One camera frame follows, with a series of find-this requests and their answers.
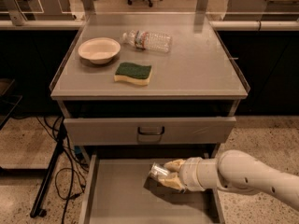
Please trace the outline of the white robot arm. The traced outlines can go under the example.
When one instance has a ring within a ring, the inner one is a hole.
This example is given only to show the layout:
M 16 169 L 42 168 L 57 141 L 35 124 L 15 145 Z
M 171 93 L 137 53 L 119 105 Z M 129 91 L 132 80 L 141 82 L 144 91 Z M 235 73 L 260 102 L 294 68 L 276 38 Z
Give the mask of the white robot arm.
M 221 191 L 254 195 L 266 193 L 299 210 L 299 177 L 276 170 L 249 154 L 228 150 L 218 158 L 174 160 L 156 173 L 162 185 L 179 191 Z

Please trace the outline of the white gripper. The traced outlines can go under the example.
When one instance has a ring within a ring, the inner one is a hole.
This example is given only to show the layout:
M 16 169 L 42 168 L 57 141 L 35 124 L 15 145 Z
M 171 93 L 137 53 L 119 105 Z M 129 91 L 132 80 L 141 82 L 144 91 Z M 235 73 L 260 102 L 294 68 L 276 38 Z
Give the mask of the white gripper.
M 171 173 L 168 176 L 159 176 L 158 181 L 165 187 L 179 191 L 185 189 L 189 191 L 205 191 L 197 176 L 197 169 L 201 160 L 201 158 L 189 158 L 187 160 L 169 161 L 164 165 L 164 168 L 178 174 Z

